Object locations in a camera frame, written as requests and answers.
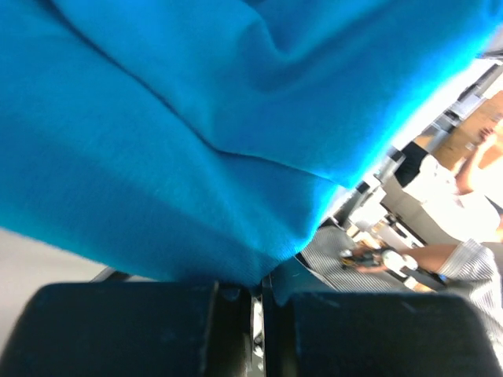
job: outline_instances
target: cardboard box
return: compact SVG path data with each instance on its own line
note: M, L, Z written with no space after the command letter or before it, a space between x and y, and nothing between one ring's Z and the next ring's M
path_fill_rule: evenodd
M422 149L426 149L432 140L433 136L431 135L419 135L414 139L414 143L422 147Z
M503 156L503 91L479 106L460 126L437 148L433 156L447 169L452 170L466 158L473 146L479 142L479 131L493 128L498 140L484 155L480 167L488 167Z

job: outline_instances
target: hand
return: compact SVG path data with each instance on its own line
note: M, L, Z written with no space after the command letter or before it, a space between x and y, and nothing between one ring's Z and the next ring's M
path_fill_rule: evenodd
M492 128L484 127L479 131L480 142L478 144L479 149L484 151L488 150L497 141L496 131Z
M363 255L366 251L372 250L370 247L359 247L358 249L355 249L352 251L353 256L358 257ZM377 256L374 259L376 262L382 262L382 258L380 256ZM387 270L387 267L385 265L378 265L376 267L365 267L363 265L358 265L354 267L356 271L359 273L382 273L383 271Z

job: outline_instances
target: person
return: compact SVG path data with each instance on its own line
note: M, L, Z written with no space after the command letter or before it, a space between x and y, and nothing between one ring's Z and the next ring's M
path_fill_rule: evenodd
M343 269L339 253L347 249L362 252L345 232L327 226L316 232L298 259L336 291L411 292L383 266ZM503 368L501 275L491 249L469 240L457 246L428 245L398 252L416 259L421 268L448 278L445 292L461 296L473 307Z
M496 143L494 129L482 128L479 143L456 174L440 165L416 145L403 149L406 161L395 173L405 193L417 199L424 210L453 238L479 241L501 240L501 218L483 195L479 164Z

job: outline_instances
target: turquoise cloth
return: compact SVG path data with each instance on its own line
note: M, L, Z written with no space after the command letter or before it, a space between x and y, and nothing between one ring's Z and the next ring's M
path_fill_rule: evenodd
M156 279L256 284L502 8L1 0L0 225Z

